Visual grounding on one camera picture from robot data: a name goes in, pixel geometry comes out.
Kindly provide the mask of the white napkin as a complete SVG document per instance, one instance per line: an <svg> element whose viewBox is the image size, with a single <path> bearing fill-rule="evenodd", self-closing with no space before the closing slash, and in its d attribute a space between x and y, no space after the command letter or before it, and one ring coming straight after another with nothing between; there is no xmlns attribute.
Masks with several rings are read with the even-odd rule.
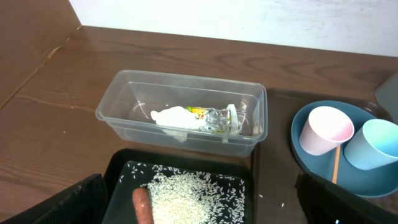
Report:
<svg viewBox="0 0 398 224"><path fill-rule="evenodd" d="M194 113L181 106L174 106L160 112L151 111L150 115L157 125L172 128L198 130L206 124L204 120L198 119Z"/></svg>

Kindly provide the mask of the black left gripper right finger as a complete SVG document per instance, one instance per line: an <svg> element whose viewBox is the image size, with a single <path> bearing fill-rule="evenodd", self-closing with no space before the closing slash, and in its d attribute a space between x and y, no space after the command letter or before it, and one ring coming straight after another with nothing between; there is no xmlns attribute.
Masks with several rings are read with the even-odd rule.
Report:
<svg viewBox="0 0 398 224"><path fill-rule="evenodd" d="M397 215L315 174L300 174L295 188L309 224L397 224Z"/></svg>

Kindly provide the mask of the dark blue plate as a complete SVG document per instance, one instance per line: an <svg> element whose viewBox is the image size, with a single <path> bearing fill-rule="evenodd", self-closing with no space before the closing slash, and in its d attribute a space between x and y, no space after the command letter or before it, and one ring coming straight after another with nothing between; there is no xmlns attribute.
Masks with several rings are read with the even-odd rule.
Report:
<svg viewBox="0 0 398 224"><path fill-rule="evenodd" d="M334 150L313 156L305 152L299 144L299 136L312 109L318 106L335 107L346 113L353 121L355 130L368 120L376 117L357 106L333 100L315 101L299 109L292 120L291 143L293 154L299 166L307 173L314 173L331 180L335 160ZM372 170L361 170L352 166L340 153L337 185L360 197L384 197L397 191L397 162Z"/></svg>

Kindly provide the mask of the pink cup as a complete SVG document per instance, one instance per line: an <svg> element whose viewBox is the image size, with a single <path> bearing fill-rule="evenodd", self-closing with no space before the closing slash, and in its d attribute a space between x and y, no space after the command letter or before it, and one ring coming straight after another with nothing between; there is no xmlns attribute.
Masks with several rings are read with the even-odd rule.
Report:
<svg viewBox="0 0 398 224"><path fill-rule="evenodd" d="M299 143L313 156L320 156L350 140L354 124L347 114L331 106L319 106L311 110Z"/></svg>

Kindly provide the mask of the grey dishwasher rack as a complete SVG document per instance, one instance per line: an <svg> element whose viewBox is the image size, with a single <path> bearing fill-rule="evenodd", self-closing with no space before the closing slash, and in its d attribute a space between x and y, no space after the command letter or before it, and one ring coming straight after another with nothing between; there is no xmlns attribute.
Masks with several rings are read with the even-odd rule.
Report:
<svg viewBox="0 0 398 224"><path fill-rule="evenodd" d="M393 122L397 124L398 107L398 76L391 76L387 81L380 85L375 91L374 96L377 103L384 108L391 116Z"/></svg>

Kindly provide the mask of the light blue cup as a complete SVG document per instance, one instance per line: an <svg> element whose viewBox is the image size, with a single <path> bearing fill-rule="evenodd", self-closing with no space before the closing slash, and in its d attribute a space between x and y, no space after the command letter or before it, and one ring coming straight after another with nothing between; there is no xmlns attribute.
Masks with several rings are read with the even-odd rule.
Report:
<svg viewBox="0 0 398 224"><path fill-rule="evenodd" d="M343 150L346 160L361 170L371 170L397 162L397 125L370 119Z"/></svg>

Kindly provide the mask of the wooden chopstick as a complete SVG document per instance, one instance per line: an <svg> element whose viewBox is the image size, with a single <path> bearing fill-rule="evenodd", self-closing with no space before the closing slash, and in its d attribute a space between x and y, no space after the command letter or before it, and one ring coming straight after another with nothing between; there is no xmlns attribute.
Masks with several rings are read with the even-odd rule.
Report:
<svg viewBox="0 0 398 224"><path fill-rule="evenodd" d="M340 151L341 151L341 146L337 146L335 149L335 159L334 159L334 164L333 164L333 174L332 174L332 182L334 184L337 183L338 180L338 169L339 169L339 163L340 163Z"/></svg>

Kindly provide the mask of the clear plastic bin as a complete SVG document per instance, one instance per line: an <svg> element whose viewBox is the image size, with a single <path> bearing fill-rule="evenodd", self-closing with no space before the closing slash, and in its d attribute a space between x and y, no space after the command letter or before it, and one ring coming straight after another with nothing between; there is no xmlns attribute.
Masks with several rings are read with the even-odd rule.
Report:
<svg viewBox="0 0 398 224"><path fill-rule="evenodd" d="M151 112L174 106L225 109L234 105L240 134L158 125ZM267 93L258 83L122 70L96 109L120 138L156 146L246 157L267 136Z"/></svg>

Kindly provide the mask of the brown serving tray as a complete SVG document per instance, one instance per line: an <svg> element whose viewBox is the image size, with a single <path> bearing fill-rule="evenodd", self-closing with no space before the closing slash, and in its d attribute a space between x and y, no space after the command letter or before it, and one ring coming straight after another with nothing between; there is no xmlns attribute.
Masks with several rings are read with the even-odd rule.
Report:
<svg viewBox="0 0 398 224"><path fill-rule="evenodd" d="M298 164L292 150L292 120L299 109L315 101L348 103L390 120L390 115L370 101L314 93L272 89L268 92L268 134L254 151L254 221L256 223L307 223L295 183L298 175L310 174ZM397 215L397 191L384 197L361 197Z"/></svg>

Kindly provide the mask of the black tray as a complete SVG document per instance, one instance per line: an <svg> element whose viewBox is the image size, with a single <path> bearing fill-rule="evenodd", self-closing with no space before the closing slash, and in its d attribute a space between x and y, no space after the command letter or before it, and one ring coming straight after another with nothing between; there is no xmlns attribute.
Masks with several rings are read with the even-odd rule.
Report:
<svg viewBox="0 0 398 224"><path fill-rule="evenodd" d="M207 172L211 174L211 180L215 180L218 174L231 176L234 178L230 183L232 187L240 187L240 181L243 181L245 188L243 223L254 224L254 182L252 174L245 167L133 149L119 150L108 164L104 180L109 200L103 223L137 224L132 192L155 176L155 165L174 167L187 172Z"/></svg>

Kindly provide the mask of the yellow silver snack wrapper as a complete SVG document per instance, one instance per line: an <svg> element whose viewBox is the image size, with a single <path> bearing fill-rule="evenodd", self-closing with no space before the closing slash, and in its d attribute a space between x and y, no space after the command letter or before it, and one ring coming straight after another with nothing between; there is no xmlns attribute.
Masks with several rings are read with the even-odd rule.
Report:
<svg viewBox="0 0 398 224"><path fill-rule="evenodd" d="M203 121L199 129L209 133L227 133L231 127L231 110L187 106L197 120Z"/></svg>

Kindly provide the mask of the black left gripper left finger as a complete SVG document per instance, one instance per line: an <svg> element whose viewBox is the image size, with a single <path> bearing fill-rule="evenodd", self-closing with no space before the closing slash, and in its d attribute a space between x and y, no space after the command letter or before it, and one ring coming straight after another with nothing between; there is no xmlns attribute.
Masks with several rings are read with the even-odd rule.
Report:
<svg viewBox="0 0 398 224"><path fill-rule="evenodd" d="M107 204L106 182L93 174L2 223L101 223Z"/></svg>

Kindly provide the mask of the white rice pile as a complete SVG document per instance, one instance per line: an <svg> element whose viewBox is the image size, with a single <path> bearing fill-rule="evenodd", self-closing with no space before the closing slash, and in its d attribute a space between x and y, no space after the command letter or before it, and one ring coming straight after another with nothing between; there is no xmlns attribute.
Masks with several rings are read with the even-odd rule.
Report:
<svg viewBox="0 0 398 224"><path fill-rule="evenodd" d="M203 171L154 166L155 176L141 184L152 204L154 223L206 224L243 223L245 188L230 186L231 176Z"/></svg>

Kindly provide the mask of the orange carrot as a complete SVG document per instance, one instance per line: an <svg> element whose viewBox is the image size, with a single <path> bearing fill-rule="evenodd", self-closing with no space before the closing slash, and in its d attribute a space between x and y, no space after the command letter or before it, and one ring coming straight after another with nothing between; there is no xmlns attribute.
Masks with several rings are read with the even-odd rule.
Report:
<svg viewBox="0 0 398 224"><path fill-rule="evenodd" d="M154 224L152 204L145 188L136 188L132 192L132 202L138 224Z"/></svg>

